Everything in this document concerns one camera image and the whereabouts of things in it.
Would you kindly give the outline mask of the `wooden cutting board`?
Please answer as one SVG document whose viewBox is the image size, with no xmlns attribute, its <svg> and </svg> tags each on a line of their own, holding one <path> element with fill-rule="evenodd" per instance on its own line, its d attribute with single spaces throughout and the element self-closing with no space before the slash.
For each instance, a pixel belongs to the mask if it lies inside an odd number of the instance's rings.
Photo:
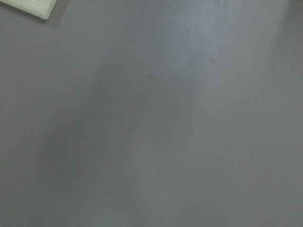
<svg viewBox="0 0 303 227">
<path fill-rule="evenodd" d="M 15 7 L 26 13 L 48 20 L 57 0 L 1 0 L 1 3 Z"/>
</svg>

